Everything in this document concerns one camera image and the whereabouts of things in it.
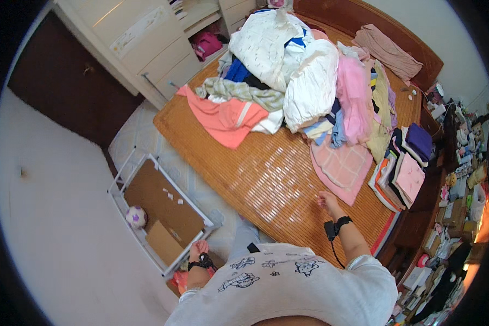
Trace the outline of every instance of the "purple folded shirt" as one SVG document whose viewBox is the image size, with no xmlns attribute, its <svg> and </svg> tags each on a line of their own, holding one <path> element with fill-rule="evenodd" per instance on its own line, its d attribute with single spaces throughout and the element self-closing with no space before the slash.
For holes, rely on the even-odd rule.
<svg viewBox="0 0 489 326">
<path fill-rule="evenodd" d="M 433 150 L 433 141 L 430 134 L 416 123 L 409 126 L 406 142 L 415 151 L 423 162 L 429 162 L 429 156 Z"/>
</svg>

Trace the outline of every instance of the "black cable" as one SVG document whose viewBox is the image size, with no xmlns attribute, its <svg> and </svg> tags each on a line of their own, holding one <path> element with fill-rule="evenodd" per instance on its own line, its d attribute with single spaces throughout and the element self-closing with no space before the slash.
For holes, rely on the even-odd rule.
<svg viewBox="0 0 489 326">
<path fill-rule="evenodd" d="M 340 262 L 340 260 L 339 260 L 339 257 L 337 257 L 337 254 L 335 253 L 335 247 L 333 246 L 333 241 L 330 241 L 330 242 L 332 243 L 332 250 L 333 250 L 333 255 L 335 255 L 335 259 L 337 259 L 337 262 L 339 263 L 339 265 L 340 265 L 342 268 L 346 269 L 346 267 L 344 267 L 344 265 L 342 265 L 342 263 L 341 263 L 341 262 Z"/>
</svg>

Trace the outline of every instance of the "soccer ball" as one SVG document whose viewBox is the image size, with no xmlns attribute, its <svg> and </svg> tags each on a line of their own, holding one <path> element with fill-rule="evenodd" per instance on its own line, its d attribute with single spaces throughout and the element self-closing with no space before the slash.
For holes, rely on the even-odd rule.
<svg viewBox="0 0 489 326">
<path fill-rule="evenodd" d="M 144 227 L 149 219 L 143 208 L 139 206 L 131 206 L 126 213 L 125 218 L 132 228 Z"/>
</svg>

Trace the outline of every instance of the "hand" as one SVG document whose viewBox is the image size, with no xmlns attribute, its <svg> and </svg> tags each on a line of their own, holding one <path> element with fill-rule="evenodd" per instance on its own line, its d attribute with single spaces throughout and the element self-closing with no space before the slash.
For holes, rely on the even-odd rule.
<svg viewBox="0 0 489 326">
<path fill-rule="evenodd" d="M 199 261 L 199 255 L 209 252 L 209 244 L 206 240 L 198 240 L 190 246 L 190 257 L 188 262 Z"/>
<path fill-rule="evenodd" d="M 326 209 L 326 212 L 333 219 L 334 223 L 336 223 L 339 218 L 346 216 L 346 213 L 340 208 L 339 202 L 337 202 L 337 197 L 331 192 L 319 192 L 317 205 L 319 205 L 320 208 Z"/>
</svg>

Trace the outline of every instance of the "leg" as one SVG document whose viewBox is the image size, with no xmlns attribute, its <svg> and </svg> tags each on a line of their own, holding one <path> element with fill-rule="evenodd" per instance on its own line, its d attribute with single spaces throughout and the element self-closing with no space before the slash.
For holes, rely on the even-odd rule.
<svg viewBox="0 0 489 326">
<path fill-rule="evenodd" d="M 228 261 L 234 261 L 248 255 L 250 252 L 247 246 L 250 243 L 259 243 L 259 231 L 257 231 L 257 228 L 252 223 L 243 219 L 242 224 L 237 227 L 236 238 L 228 256 Z"/>
</svg>

